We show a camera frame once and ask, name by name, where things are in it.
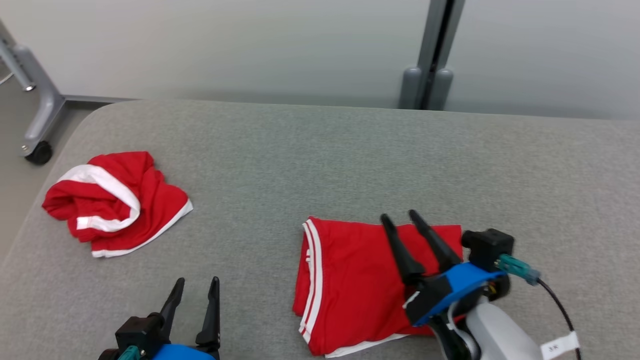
teal connector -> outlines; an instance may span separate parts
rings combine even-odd
[[[131,345],[127,350],[124,350],[118,360],[140,360],[140,351],[137,347]]]
[[[532,269],[529,264],[520,261],[513,256],[502,254],[498,257],[496,266],[509,274],[521,277],[529,283],[529,285],[537,285],[540,278],[540,272]]]

gray fabric surface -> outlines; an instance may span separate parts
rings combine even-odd
[[[291,311],[309,216],[495,227],[542,270],[584,359],[636,358],[640,123],[430,111],[136,101],[90,115],[62,150],[0,274],[1,359],[95,359],[185,277],[172,340],[193,344],[221,279],[223,359],[306,359]],[[132,254],[93,259],[44,192],[92,156],[149,151],[195,210]],[[540,287],[498,301],[538,343],[566,324]],[[409,337],[345,359],[440,359]]]

white wall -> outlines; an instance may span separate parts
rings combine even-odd
[[[393,108],[428,0],[2,0],[66,95]]]
[[[640,120],[640,2],[466,0],[445,109]]]

red shorts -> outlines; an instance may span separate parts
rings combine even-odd
[[[382,225],[310,217],[296,282],[293,311],[300,333],[315,356],[337,357],[411,334],[433,335],[412,327],[404,314],[404,284]],[[433,229],[462,258],[459,225]],[[413,225],[398,235],[426,275],[438,273],[427,241]]]

red garment with white stripes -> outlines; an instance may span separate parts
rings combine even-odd
[[[66,220],[95,258],[128,254],[157,238],[193,206],[164,181],[146,151],[99,155],[51,186],[42,207]]]
[[[310,217],[304,237],[293,311],[300,333],[315,356],[337,357],[411,334],[433,335],[412,327],[404,314],[404,284],[381,225]],[[433,229],[462,258],[459,225]],[[413,225],[397,227],[411,255],[427,275],[438,263]]]

